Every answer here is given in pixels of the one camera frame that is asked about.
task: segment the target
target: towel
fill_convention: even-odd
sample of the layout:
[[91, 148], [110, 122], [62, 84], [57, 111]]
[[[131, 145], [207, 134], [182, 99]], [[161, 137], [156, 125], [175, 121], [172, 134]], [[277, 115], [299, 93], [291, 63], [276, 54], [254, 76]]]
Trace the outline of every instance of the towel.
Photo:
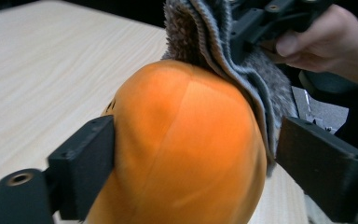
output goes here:
[[255, 113], [270, 174], [275, 165], [282, 117], [297, 117], [289, 79], [257, 46], [246, 54], [243, 62], [233, 62], [229, 1], [167, 0], [164, 13], [168, 47], [162, 59], [206, 68], [238, 87]]

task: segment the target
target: finger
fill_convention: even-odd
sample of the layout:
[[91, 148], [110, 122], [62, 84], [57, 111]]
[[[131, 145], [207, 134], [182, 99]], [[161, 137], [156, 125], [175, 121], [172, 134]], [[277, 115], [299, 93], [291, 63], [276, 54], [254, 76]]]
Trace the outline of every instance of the finger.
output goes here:
[[276, 53], [275, 45], [276, 45], [276, 40], [272, 39], [272, 40], [265, 40], [261, 42], [259, 46], [264, 51]]
[[329, 67], [333, 66], [334, 60], [318, 57], [311, 53], [302, 53], [297, 56], [296, 60], [292, 60], [286, 64], [299, 69], [319, 73], [325, 72]]
[[292, 63], [300, 58], [299, 54], [294, 54], [289, 57], [283, 57], [277, 53], [273, 53], [269, 50], [262, 49], [264, 54], [269, 57], [274, 63]]
[[342, 26], [339, 11], [340, 7], [332, 5], [320, 16], [304, 33], [289, 31], [278, 38], [276, 50], [283, 57], [299, 52], [306, 47], [317, 43], [329, 36], [339, 33]]

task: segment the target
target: wooden table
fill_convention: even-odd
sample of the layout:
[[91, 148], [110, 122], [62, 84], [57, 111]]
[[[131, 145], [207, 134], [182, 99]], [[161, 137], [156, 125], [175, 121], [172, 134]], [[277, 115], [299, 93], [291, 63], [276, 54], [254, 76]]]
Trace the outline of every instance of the wooden table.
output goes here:
[[[160, 59], [165, 38], [160, 28], [59, 1], [0, 11], [0, 179], [46, 169], [46, 157], [99, 117], [121, 83]], [[251, 223], [302, 224], [305, 213], [301, 189], [278, 167]]]

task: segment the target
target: screw hole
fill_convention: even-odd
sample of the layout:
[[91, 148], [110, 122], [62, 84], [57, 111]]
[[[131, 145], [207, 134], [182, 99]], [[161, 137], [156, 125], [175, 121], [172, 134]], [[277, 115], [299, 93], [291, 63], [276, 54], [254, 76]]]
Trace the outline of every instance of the screw hole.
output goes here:
[[272, 5], [272, 6], [269, 6], [269, 9], [276, 11], [276, 10], [279, 10], [279, 7]]
[[12, 176], [8, 181], [7, 184], [11, 187], [18, 186], [30, 181], [33, 178], [33, 174], [31, 173], [23, 173], [19, 175]]

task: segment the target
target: black plastic part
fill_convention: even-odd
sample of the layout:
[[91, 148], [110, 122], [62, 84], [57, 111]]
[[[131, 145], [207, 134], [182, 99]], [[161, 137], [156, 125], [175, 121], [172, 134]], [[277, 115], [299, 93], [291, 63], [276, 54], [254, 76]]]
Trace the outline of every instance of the black plastic part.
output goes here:
[[315, 100], [358, 109], [358, 85], [332, 73], [302, 71], [299, 79]]
[[358, 213], [358, 149], [302, 119], [284, 118], [277, 162], [335, 222]]
[[41, 171], [26, 169], [0, 181], [0, 224], [54, 223]]
[[59, 183], [64, 220], [85, 220], [114, 166], [113, 117], [86, 123], [48, 157], [48, 175]]
[[62, 196], [59, 188], [59, 178], [57, 176], [54, 176], [50, 172], [50, 168], [48, 168], [46, 171], [44, 171], [46, 184], [48, 187], [48, 196], [50, 198], [50, 211], [51, 214], [54, 214], [60, 209], [60, 206], [62, 205]]
[[260, 41], [277, 38], [288, 30], [306, 31], [335, 0], [239, 1], [231, 5], [233, 25], [230, 49], [234, 63]]
[[349, 109], [347, 120], [335, 135], [358, 148], [358, 85], [331, 73], [302, 71], [298, 77], [312, 98]]

